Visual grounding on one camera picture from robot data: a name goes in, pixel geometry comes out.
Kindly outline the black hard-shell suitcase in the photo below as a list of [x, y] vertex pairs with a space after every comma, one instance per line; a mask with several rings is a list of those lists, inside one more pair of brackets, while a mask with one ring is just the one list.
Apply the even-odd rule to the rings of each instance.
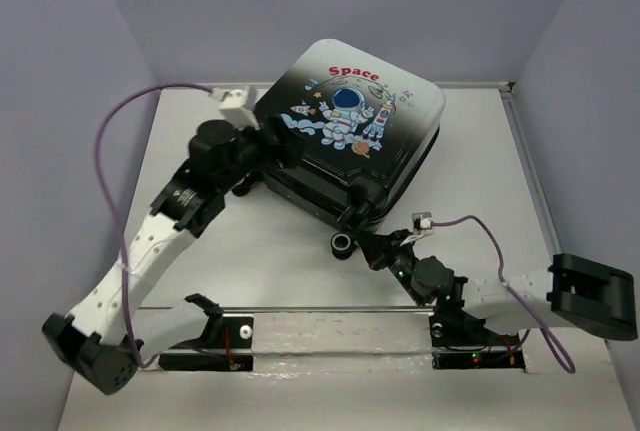
[[258, 99], [305, 143], [294, 169], [254, 172], [233, 190], [263, 182], [335, 229], [337, 259], [358, 233], [375, 232], [435, 144], [445, 108], [434, 83], [336, 39], [313, 43]]

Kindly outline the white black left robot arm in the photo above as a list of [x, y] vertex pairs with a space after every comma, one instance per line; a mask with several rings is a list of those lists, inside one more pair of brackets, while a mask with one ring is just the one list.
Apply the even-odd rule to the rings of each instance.
[[96, 287], [69, 312], [53, 313], [42, 333], [57, 357], [102, 394], [120, 391], [146, 360], [183, 342], [221, 334], [220, 306], [195, 293], [134, 335], [133, 315], [177, 257], [224, 210], [225, 196], [250, 174], [296, 167], [304, 141], [278, 116], [239, 130], [202, 123], [188, 157], [153, 200], [139, 231]]

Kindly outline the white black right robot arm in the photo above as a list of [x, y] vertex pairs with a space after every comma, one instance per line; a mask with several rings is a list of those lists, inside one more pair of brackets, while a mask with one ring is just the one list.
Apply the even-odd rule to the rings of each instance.
[[482, 343], [525, 329], [574, 327], [612, 341], [638, 337], [633, 276], [572, 254], [514, 279], [473, 279], [434, 256], [417, 258], [407, 230], [363, 233], [360, 249], [370, 269], [391, 272], [410, 299], [432, 311], [445, 336]]

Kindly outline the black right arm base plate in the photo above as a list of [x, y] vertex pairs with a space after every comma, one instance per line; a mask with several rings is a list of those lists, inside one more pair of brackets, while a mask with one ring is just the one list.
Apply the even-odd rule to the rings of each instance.
[[435, 370], [525, 370], [523, 338], [484, 327], [452, 302], [439, 302], [429, 317], [432, 366]]

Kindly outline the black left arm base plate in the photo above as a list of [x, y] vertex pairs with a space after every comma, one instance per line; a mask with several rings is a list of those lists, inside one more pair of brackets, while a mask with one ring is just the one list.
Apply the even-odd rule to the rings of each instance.
[[207, 316], [200, 334], [173, 345], [156, 360], [163, 371], [250, 372], [254, 317], [227, 315], [215, 302], [201, 294], [191, 294], [185, 302], [197, 306]]

